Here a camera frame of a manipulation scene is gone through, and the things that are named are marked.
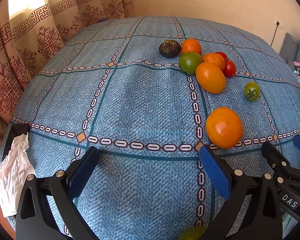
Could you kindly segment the large orange front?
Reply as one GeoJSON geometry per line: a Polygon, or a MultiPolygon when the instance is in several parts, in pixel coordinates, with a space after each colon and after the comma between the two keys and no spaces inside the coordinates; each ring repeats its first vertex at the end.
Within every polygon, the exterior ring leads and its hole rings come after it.
{"type": "Polygon", "coordinates": [[[227,107],[218,107],[207,117],[206,133],[213,144],[222,149],[234,147],[243,136],[239,116],[227,107]]]}

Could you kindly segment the large orange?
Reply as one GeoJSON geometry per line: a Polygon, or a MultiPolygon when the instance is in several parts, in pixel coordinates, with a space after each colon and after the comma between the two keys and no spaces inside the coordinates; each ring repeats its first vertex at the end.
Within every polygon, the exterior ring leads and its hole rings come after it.
{"type": "Polygon", "coordinates": [[[211,94],[220,93],[226,85],[223,72],[210,62],[203,62],[197,67],[196,79],[200,86],[211,94]]]}
{"type": "Polygon", "coordinates": [[[227,107],[218,107],[207,117],[206,133],[213,144],[222,149],[234,147],[243,136],[239,116],[227,107]]]}

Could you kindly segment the red tomato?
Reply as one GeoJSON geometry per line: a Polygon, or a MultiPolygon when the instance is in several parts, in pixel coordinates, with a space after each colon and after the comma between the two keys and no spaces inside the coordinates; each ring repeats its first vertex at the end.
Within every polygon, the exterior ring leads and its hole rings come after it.
{"type": "Polygon", "coordinates": [[[216,54],[221,55],[225,62],[228,61],[228,57],[224,52],[217,51],[216,54]]]}
{"type": "Polygon", "coordinates": [[[233,77],[236,74],[236,65],[232,61],[227,60],[223,73],[226,77],[233,77]]]}

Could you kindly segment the orange tangerine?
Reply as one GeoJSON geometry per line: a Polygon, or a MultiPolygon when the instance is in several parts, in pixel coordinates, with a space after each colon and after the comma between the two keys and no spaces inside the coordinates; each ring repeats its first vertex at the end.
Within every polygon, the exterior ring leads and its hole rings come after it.
{"type": "Polygon", "coordinates": [[[188,52],[194,52],[197,53],[199,55],[202,54],[202,48],[200,43],[193,39],[193,38],[189,38],[186,39],[182,45],[181,45],[181,51],[183,54],[188,53],[188,52]]]}
{"type": "Polygon", "coordinates": [[[203,62],[215,64],[222,72],[225,69],[225,59],[217,53],[207,53],[203,57],[203,62]]]}

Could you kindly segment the green round fruit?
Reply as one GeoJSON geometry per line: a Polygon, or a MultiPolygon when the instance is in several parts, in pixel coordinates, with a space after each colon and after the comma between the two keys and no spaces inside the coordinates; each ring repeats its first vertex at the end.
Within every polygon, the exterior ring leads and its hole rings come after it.
{"type": "Polygon", "coordinates": [[[181,55],[179,67],[188,75],[195,75],[197,67],[203,62],[202,57],[195,52],[187,52],[181,55]]]}

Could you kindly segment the crumpled white paper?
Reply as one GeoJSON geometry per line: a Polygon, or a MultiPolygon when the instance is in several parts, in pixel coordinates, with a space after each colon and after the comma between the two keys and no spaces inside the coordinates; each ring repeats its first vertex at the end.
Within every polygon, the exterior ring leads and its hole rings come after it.
{"type": "Polygon", "coordinates": [[[28,134],[15,137],[8,155],[0,162],[0,208],[5,218],[17,214],[26,178],[36,174],[26,152],[28,137],[28,134]]]}

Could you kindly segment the green fruit bottom edge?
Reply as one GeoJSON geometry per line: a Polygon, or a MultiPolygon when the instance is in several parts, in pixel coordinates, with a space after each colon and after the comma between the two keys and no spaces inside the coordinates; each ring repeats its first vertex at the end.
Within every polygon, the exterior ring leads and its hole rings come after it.
{"type": "Polygon", "coordinates": [[[198,240],[206,230],[206,226],[192,226],[182,231],[177,240],[198,240]]]}

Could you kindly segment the green tomato with stem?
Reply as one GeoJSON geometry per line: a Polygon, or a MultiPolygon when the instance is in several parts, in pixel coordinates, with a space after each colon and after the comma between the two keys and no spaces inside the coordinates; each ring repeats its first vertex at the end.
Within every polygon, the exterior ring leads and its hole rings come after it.
{"type": "Polygon", "coordinates": [[[260,87],[255,82],[249,82],[245,85],[244,96],[248,101],[256,101],[260,96],[260,87]]]}

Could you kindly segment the black box under paper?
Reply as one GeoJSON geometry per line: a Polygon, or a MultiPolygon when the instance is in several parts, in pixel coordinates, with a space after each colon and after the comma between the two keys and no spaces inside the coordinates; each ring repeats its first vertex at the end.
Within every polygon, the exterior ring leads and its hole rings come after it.
{"type": "Polygon", "coordinates": [[[20,135],[23,134],[27,135],[29,131],[30,131],[29,124],[12,124],[3,151],[2,161],[5,159],[5,157],[8,155],[9,151],[11,150],[13,140],[20,135]]]}

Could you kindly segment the grey cushion headboard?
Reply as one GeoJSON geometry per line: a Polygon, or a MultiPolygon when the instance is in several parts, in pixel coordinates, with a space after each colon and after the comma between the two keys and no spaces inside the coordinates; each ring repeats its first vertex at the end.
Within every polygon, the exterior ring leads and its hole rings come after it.
{"type": "Polygon", "coordinates": [[[300,41],[286,33],[279,55],[292,71],[296,70],[295,62],[300,63],[300,41]]]}

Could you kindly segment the large orange near cluster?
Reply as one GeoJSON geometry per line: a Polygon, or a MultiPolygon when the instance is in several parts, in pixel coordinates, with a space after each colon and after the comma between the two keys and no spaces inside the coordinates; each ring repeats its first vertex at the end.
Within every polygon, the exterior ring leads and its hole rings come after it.
{"type": "Polygon", "coordinates": [[[211,94],[220,93],[226,85],[223,72],[210,62],[203,62],[197,67],[196,79],[200,86],[211,94]]]}

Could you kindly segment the blue patterned bed cover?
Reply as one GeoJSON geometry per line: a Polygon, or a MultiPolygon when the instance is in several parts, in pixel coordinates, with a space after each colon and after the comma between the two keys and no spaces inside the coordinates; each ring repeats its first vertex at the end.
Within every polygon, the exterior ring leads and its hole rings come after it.
{"type": "Polygon", "coordinates": [[[53,175],[94,146],[106,151],[75,204],[101,239],[176,239],[207,225],[223,200],[198,160],[209,144],[205,122],[218,107],[238,114],[243,136],[215,152],[251,176],[270,171],[269,141],[300,169],[300,85],[262,38],[226,24],[183,17],[107,20],[75,34],[30,81],[4,133],[30,123],[27,154],[39,177],[53,175]],[[177,57],[159,53],[166,39],[194,38],[203,52],[236,65],[219,94],[203,90],[177,57]],[[248,101],[245,85],[260,87],[248,101]]]}

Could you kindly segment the dark brown avocado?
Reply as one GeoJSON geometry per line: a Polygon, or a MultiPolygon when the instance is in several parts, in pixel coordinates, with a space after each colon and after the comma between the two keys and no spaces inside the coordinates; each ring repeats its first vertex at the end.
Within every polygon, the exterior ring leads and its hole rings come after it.
{"type": "Polygon", "coordinates": [[[165,40],[159,46],[159,53],[167,58],[177,56],[181,52],[181,45],[175,40],[165,40]]]}

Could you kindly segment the beige patterned curtain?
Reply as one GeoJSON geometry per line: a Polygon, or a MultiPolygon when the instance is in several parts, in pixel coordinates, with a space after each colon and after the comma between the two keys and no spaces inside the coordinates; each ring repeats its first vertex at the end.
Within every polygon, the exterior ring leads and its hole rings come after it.
{"type": "Polygon", "coordinates": [[[133,0],[1,0],[0,145],[30,81],[83,28],[133,16],[133,0]]]}

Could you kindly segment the white wall socket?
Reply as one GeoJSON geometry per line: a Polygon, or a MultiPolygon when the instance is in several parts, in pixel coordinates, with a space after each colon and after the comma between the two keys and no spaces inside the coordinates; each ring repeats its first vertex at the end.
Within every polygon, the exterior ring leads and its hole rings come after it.
{"type": "Polygon", "coordinates": [[[284,22],[278,19],[277,17],[274,19],[274,24],[278,26],[280,29],[284,29],[284,22]]]}

